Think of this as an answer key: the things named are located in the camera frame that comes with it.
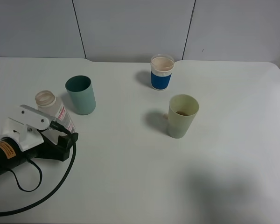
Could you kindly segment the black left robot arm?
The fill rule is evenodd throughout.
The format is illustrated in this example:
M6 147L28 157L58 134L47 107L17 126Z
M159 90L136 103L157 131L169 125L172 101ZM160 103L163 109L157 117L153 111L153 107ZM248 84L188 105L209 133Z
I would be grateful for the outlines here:
M59 136L55 145L41 135L44 142L36 147L21 151L17 142L6 137L0 140L0 175L33 158L65 161L69 158L70 148L78 140L78 133Z

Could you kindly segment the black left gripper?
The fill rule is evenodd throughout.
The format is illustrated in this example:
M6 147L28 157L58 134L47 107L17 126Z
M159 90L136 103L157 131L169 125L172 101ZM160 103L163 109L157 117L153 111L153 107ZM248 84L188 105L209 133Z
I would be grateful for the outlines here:
M33 158L55 159L50 155L57 149L57 160L65 161L69 158L70 149L78 140L78 133L59 136L54 144L49 138L42 135L44 142L36 147L21 151L15 140L5 137L0 140L0 175L25 162L32 163Z

